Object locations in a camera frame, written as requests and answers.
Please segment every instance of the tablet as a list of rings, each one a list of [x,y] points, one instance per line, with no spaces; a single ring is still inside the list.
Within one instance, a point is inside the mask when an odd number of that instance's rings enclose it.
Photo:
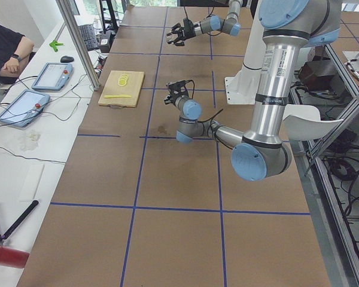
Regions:
[[[59,91],[68,82],[73,71],[70,63],[46,63],[32,89],[38,91]]]
[[[24,90],[0,113],[0,122],[24,127],[33,121],[49,103],[50,96],[38,91]]]

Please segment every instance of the person's hand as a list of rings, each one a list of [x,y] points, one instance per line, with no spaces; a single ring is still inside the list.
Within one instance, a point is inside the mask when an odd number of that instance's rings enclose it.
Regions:
[[[4,70],[8,70],[11,73],[17,73],[19,66],[19,60],[14,57],[10,57],[10,59],[4,64]]]

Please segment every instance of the person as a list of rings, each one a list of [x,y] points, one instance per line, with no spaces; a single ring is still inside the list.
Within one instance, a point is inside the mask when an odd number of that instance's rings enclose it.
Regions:
[[[0,25],[0,83],[12,84],[29,62],[34,43]]]

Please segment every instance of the person's arm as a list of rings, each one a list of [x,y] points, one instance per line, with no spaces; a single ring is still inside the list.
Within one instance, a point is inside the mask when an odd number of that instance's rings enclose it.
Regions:
[[[10,57],[10,59],[4,63],[4,66],[0,70],[0,77],[18,77],[26,67],[29,61],[29,54],[34,48],[34,43],[27,37],[23,37],[17,46],[14,54],[19,55],[21,61]]]

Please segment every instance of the red cylinder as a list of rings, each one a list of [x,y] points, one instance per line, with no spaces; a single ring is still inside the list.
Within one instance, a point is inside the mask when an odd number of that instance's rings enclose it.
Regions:
[[[0,265],[24,268],[29,253],[0,245]]]

